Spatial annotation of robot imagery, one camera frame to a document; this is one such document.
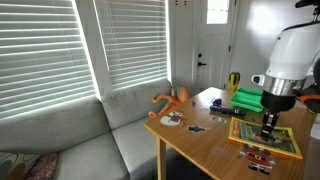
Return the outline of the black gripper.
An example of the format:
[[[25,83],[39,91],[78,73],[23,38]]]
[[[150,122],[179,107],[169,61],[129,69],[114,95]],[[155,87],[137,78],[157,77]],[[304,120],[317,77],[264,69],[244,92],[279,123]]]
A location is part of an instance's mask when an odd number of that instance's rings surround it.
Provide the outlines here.
[[[263,117],[264,125],[261,128],[261,137],[268,140],[271,135],[274,125],[276,124],[281,111],[289,111],[295,105],[294,96],[276,96],[267,91],[264,91],[261,98],[261,105],[266,109]],[[269,118],[272,118],[271,125],[266,125]]]

